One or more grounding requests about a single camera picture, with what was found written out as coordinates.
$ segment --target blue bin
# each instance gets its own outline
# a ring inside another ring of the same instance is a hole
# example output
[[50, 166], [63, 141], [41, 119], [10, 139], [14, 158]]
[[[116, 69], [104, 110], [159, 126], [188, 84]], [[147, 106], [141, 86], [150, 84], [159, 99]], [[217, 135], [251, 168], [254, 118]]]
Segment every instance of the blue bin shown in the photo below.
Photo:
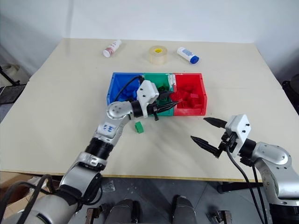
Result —
[[[135, 76], [142, 76], [143, 73], [124, 73], [124, 72], [114, 72], [111, 78], [110, 87], [107, 94], [107, 105], [111, 104], [114, 101], [114, 98], [121, 90], [121, 88]], [[136, 100], [137, 90], [139, 88], [139, 80], [135, 79], [131, 82], [126, 89], [120, 94], [117, 101], [126, 101], [130, 98]]]

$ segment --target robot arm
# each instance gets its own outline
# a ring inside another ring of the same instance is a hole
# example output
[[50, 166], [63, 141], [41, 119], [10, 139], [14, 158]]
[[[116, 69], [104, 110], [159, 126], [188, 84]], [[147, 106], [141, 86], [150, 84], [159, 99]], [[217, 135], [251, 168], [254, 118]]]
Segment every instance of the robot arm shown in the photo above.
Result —
[[299, 176], [292, 168], [292, 157], [282, 147], [247, 139], [250, 123], [246, 115], [233, 116], [228, 122], [204, 118], [210, 124], [225, 128], [219, 147], [191, 138], [218, 158], [226, 147], [232, 156], [240, 156], [247, 166], [256, 166], [261, 174], [274, 224], [299, 223]]
[[107, 159], [119, 140], [124, 126], [134, 117], [147, 117], [174, 107], [177, 102], [159, 106], [159, 92], [152, 82], [144, 80], [133, 102], [113, 102], [106, 111], [105, 120], [98, 126], [90, 144], [81, 152], [63, 176], [59, 189], [51, 195], [38, 199], [30, 213], [19, 212], [4, 220], [5, 224], [65, 224], [72, 215], [86, 205], [92, 205], [100, 185], [100, 172], [105, 169]]

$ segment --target white table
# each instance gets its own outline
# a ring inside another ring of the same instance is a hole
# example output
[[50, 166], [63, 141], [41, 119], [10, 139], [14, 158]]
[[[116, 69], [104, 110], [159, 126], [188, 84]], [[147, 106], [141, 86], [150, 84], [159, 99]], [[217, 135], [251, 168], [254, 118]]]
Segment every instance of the white table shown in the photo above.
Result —
[[[299, 172], [299, 116], [254, 44], [123, 41], [111, 58], [101, 51], [113, 40], [63, 39], [0, 124], [1, 170], [63, 174], [88, 145], [106, 110], [113, 72], [200, 72], [207, 93], [206, 116], [229, 119], [247, 114], [249, 138], [290, 152]], [[148, 49], [163, 45], [168, 62], [152, 65]], [[202, 61], [191, 65], [176, 54], [184, 46]], [[153, 117], [124, 128], [103, 174], [241, 181], [223, 154], [216, 159], [190, 138], [218, 146], [224, 129], [201, 116]], [[250, 179], [251, 169], [242, 165]]]

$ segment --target white wall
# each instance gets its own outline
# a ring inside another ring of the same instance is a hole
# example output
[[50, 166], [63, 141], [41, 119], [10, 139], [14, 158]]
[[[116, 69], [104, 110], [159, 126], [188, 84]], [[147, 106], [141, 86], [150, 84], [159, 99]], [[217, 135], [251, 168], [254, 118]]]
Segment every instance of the white wall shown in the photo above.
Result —
[[298, 13], [299, 0], [0, 0], [0, 44], [33, 74], [62, 37], [255, 42], [282, 80], [299, 72]]

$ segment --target green block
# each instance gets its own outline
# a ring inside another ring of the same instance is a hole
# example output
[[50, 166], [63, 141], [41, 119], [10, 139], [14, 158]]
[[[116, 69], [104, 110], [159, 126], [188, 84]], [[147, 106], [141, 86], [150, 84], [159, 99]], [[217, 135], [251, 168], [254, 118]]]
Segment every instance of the green block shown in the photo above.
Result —
[[135, 123], [135, 129], [138, 133], [143, 133], [144, 130], [143, 130], [143, 127], [142, 127], [142, 124], [140, 121], [136, 122]]
[[[169, 81], [168, 81], [168, 75], [172, 75], [171, 73], [144, 73], [144, 78], [146, 80], [151, 81], [152, 83], [154, 83], [157, 87], [158, 90], [170, 90], [173, 91], [173, 86], [169, 85]], [[157, 100], [157, 103], [159, 105], [164, 105], [171, 102], [170, 98], [167, 99], [162, 99], [162, 100]], [[158, 113], [159, 115], [162, 116], [173, 116], [174, 113], [174, 109], [171, 108], [168, 111], [164, 111], [162, 113]]]

